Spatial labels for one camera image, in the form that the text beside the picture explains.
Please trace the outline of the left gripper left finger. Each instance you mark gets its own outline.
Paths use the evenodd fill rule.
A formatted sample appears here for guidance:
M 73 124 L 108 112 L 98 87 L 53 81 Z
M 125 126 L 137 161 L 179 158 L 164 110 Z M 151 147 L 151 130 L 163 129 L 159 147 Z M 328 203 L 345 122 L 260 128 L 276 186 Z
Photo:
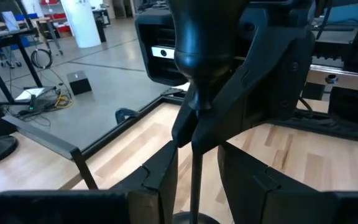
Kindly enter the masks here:
M 111 190 L 123 201 L 112 212 L 114 224 L 172 224 L 178 182 L 178 148 L 167 142 Z

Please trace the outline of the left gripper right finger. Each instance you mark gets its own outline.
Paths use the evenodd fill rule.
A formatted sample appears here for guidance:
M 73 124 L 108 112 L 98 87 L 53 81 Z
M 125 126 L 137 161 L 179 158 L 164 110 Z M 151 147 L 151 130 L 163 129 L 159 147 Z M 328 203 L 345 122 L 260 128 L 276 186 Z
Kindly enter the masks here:
M 335 203 L 236 146 L 218 148 L 218 165 L 235 224 L 332 224 Z

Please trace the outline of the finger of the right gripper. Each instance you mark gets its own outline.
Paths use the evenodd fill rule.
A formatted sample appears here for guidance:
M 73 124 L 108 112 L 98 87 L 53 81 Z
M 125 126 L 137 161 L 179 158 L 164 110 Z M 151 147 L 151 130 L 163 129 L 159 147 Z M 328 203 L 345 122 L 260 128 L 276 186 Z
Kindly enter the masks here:
M 312 5 L 247 8 L 236 36 L 249 49 L 243 63 L 209 88 L 211 109 L 192 136 L 195 154 L 271 120 L 292 117 L 311 64 Z
M 190 86 L 172 127 L 172 138 L 179 148 L 191 141 L 194 130 L 198 124 L 196 113 L 189 106 L 193 94 L 194 87 Z

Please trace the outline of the short black candlestick holder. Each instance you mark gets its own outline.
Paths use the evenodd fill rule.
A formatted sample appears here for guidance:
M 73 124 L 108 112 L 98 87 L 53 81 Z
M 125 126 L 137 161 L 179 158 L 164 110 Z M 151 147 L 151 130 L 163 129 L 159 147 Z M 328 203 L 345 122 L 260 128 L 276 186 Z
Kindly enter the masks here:
M 212 107 L 216 84 L 234 58 L 239 19 L 250 0 L 168 0 L 175 26 L 174 61 L 194 87 L 196 117 Z

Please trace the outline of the black floor box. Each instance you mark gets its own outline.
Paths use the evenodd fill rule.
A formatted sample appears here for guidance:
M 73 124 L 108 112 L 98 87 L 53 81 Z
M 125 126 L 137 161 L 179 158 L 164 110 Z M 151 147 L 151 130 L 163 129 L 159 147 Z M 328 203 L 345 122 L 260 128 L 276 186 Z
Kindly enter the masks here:
M 90 82 L 82 70 L 68 73 L 67 79 L 74 95 L 92 91 Z

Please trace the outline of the black cabinet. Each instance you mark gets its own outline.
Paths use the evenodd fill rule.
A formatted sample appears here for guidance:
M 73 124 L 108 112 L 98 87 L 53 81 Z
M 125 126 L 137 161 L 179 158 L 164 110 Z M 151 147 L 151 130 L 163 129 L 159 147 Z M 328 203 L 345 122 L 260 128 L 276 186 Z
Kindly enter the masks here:
M 106 35 L 104 28 L 111 25 L 108 11 L 106 9 L 98 9 L 93 11 L 96 27 L 98 30 L 99 38 L 101 42 L 106 42 Z

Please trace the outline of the white round pillar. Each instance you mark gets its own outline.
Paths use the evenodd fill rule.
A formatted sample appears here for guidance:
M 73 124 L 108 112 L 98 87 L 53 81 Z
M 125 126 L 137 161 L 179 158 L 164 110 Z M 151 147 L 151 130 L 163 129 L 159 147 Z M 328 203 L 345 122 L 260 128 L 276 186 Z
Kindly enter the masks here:
M 81 49 L 99 46 L 101 39 L 90 0 L 61 0 L 61 2 L 77 46 Z

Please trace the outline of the white paper sheet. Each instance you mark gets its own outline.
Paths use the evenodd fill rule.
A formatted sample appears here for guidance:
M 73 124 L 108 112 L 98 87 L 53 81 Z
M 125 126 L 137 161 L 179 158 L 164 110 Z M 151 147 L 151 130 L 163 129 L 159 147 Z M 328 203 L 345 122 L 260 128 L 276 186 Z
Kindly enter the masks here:
M 45 92 L 45 88 L 29 88 L 15 98 L 16 101 L 30 100 L 33 96 L 38 97 Z

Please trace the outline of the red storage shelf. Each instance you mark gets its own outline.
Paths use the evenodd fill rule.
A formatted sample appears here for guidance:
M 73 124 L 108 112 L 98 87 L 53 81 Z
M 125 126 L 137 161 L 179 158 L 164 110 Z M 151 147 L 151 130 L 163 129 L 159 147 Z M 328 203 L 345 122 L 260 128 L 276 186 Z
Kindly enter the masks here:
M 52 20 L 58 32 L 71 34 L 70 23 L 61 0 L 40 0 L 40 8 L 44 16 Z

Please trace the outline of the black work table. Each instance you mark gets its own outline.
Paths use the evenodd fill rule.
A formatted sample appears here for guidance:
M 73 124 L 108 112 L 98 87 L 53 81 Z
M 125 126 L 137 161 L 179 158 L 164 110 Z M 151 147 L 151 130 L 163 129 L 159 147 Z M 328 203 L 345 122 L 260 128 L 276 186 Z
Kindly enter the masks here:
M 25 35 L 35 35 L 37 33 L 36 28 L 30 28 L 30 29 L 22 29 L 17 30 L 14 32 L 9 31 L 0 31 L 0 48 L 3 47 L 10 47 L 11 45 L 17 45 L 18 49 L 20 50 L 23 59 L 25 61 L 25 64 L 27 65 L 27 68 L 30 71 L 30 74 L 32 75 L 32 78 L 34 79 L 34 82 L 36 84 L 37 88 L 43 88 L 42 82 L 37 75 L 37 72 L 35 71 L 34 65 L 31 62 L 31 59 L 29 55 L 27 54 L 25 47 L 23 46 L 21 42 L 21 37 Z M 2 90 L 4 96 L 6 97 L 6 102 L 0 102 L 0 105 L 29 105 L 30 100 L 27 101 L 16 101 L 11 92 L 7 89 L 7 86 L 5 82 L 2 80 L 0 76 L 0 89 Z

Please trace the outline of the white display screen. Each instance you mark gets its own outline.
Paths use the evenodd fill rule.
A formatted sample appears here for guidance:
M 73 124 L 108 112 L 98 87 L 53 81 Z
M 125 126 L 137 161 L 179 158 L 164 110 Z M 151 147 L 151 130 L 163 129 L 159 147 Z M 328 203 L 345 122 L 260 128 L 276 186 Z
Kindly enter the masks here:
M 17 23 L 12 11 L 3 11 L 1 13 L 1 16 L 9 32 L 15 32 L 20 30 L 20 26 Z

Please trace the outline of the black frame clamp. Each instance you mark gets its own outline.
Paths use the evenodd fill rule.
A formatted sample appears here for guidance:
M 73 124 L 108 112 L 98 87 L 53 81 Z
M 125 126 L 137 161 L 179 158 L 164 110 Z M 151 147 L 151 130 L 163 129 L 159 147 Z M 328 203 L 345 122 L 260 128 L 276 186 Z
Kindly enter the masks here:
M 115 112 L 115 119 L 117 124 L 121 124 L 127 119 L 137 118 L 138 116 L 138 111 L 134 111 L 129 108 L 119 108 Z

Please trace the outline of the black metal table frame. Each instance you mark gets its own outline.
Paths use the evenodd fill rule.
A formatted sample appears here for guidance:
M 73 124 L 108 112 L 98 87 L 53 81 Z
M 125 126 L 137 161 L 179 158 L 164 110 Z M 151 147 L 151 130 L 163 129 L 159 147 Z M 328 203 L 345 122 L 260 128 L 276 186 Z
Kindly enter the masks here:
M 111 141 L 118 138 L 122 133 L 135 125 L 143 117 L 151 113 L 157 106 L 162 103 L 180 105 L 185 98 L 185 90 L 179 88 L 169 88 L 161 93 L 149 104 L 144 106 L 139 112 L 137 118 L 127 119 L 121 124 L 117 124 L 114 128 L 102 135 L 98 140 L 91 143 L 83 151 L 86 157 L 93 156 Z M 358 141 L 358 124 L 346 123 L 337 118 L 330 117 L 328 113 L 313 110 L 297 109 L 292 119 L 286 121 L 271 121 L 272 125 L 293 128 L 312 133 L 323 134 L 327 136 Z

